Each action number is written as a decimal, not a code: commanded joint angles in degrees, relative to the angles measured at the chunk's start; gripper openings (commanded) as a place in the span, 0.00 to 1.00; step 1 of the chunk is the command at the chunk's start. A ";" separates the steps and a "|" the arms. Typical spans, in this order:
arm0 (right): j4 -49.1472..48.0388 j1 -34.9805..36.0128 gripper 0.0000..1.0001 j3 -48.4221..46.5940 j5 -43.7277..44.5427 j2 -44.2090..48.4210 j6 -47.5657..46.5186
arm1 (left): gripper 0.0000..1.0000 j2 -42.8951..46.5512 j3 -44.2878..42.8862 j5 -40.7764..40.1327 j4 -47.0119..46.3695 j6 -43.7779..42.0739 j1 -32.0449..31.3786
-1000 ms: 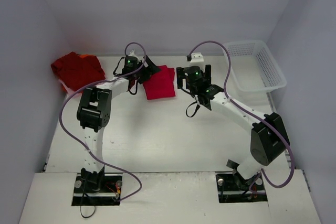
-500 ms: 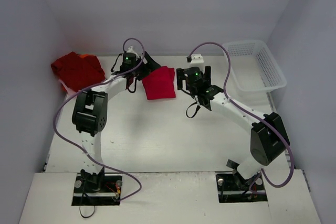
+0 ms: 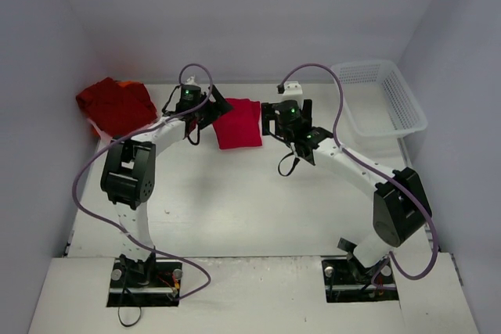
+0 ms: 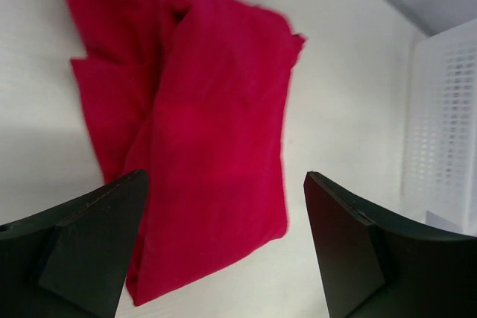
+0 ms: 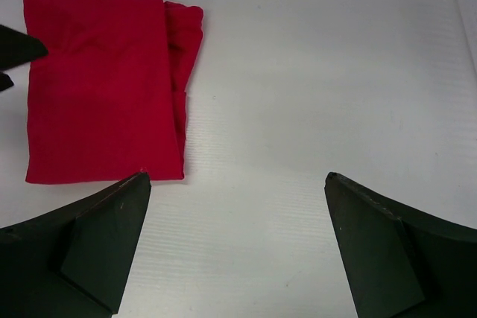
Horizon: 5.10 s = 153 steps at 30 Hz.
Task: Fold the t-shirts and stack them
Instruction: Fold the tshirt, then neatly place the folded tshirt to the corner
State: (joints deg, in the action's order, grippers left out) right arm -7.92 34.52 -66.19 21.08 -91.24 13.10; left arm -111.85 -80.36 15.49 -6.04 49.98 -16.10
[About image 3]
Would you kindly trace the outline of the magenta t shirt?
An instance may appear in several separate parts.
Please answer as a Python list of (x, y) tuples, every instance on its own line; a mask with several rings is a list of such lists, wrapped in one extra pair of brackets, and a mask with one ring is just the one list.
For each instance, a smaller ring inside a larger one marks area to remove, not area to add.
[(261, 103), (228, 98), (231, 111), (217, 119), (213, 128), (221, 150), (261, 147)]

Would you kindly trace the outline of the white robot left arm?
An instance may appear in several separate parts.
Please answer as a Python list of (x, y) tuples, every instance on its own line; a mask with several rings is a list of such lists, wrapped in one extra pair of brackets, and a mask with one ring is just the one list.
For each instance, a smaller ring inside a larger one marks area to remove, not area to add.
[(173, 111), (165, 112), (149, 131), (109, 149), (100, 181), (124, 229), (120, 262), (128, 268), (128, 277), (141, 287), (149, 286), (157, 276), (147, 213), (155, 186), (156, 158), (232, 110), (217, 88), (209, 94), (193, 83), (180, 88), (180, 99)]

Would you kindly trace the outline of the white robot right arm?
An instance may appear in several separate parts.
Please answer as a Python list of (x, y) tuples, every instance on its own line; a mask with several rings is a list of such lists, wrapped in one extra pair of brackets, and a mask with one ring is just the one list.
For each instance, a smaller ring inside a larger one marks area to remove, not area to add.
[(356, 281), (370, 276), (375, 265), (400, 247), (431, 219), (431, 208), (418, 173), (407, 167), (393, 170), (340, 143), (333, 133), (312, 125), (312, 101), (299, 106), (293, 99), (261, 104), (263, 135), (290, 149), (293, 165), (304, 160), (343, 178), (372, 200), (373, 229), (359, 244), (350, 246), (348, 275)]

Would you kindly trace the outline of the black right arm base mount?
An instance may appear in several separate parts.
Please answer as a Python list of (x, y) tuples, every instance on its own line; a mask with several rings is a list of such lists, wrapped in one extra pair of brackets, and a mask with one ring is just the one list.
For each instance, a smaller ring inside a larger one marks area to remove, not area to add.
[(355, 244), (340, 238), (344, 256), (322, 259), (327, 303), (376, 303), (399, 300), (391, 262), (383, 259), (364, 268), (353, 256)]

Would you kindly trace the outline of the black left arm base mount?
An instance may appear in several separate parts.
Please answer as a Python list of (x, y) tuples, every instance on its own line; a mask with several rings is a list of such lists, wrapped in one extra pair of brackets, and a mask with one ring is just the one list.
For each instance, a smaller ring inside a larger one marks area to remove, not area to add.
[(107, 307), (177, 307), (182, 262), (150, 256), (145, 263), (120, 257), (110, 273)]

